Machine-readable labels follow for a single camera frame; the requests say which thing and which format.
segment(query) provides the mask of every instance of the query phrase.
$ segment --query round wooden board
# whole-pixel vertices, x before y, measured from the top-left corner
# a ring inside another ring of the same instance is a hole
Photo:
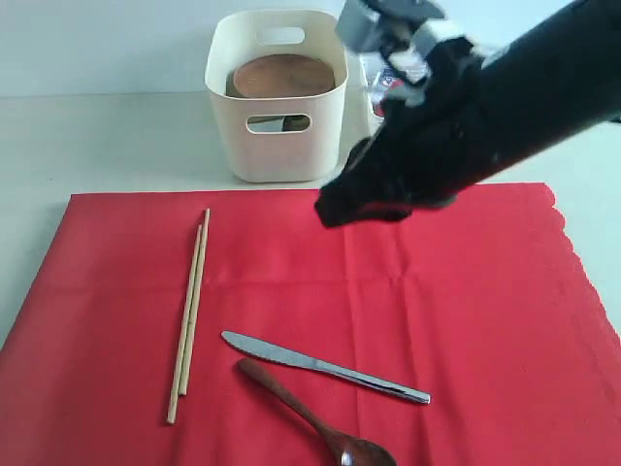
[[[335,87],[334,72],[323,61],[297,54],[268,55],[249,61],[233,76],[246,98],[308,97]]]

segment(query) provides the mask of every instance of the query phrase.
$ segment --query chopsticks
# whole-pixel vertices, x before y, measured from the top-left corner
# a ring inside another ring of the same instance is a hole
[[[192,263],[187,281],[187,290],[185,291],[185,304],[183,306],[181,332],[179,344],[177,346],[173,386],[171,387],[171,398],[166,416],[166,421],[169,424],[174,424],[177,418],[177,404],[180,395],[187,394],[190,362],[192,359],[192,350],[194,348],[194,334],[196,332],[196,318],[198,316],[199,302],[201,299],[201,283],[203,281],[203,270],[205,268],[205,249],[207,247],[209,221],[210,210],[206,209],[203,224],[199,225],[196,230],[194,252],[192,254]]]

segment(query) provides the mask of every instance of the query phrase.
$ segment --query red tablecloth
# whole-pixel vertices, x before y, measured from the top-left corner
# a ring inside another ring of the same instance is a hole
[[[74,196],[0,354],[0,464],[332,464],[234,370],[222,330],[432,393],[271,366],[402,465],[621,464],[621,348],[542,184],[323,229],[315,191]],[[195,227],[212,208],[188,396],[164,424]]]

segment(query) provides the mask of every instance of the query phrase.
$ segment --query knife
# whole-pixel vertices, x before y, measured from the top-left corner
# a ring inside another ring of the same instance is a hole
[[[407,386],[399,385],[378,379],[377,377],[361,374],[344,367],[331,364],[321,359],[306,356],[291,349],[282,348],[271,343],[264,342],[257,338],[248,337],[235,332],[222,332],[222,338],[233,348],[251,354],[261,359],[277,362],[292,367],[300,367],[316,372],[323,372],[331,376],[339,377],[350,382],[359,383],[368,388],[387,393],[389,395],[404,398],[417,403],[429,404],[431,395],[424,391],[415,390]]]

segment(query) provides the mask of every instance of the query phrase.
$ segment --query table surface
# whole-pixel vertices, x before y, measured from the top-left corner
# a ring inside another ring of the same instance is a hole
[[[362,85],[358,63],[350,59],[337,171],[348,149],[368,133]],[[0,344],[72,193],[309,188],[325,182],[256,185],[236,179],[207,93],[4,99],[0,128]],[[617,333],[620,137],[621,126],[600,125],[489,181],[550,185],[575,252]]]

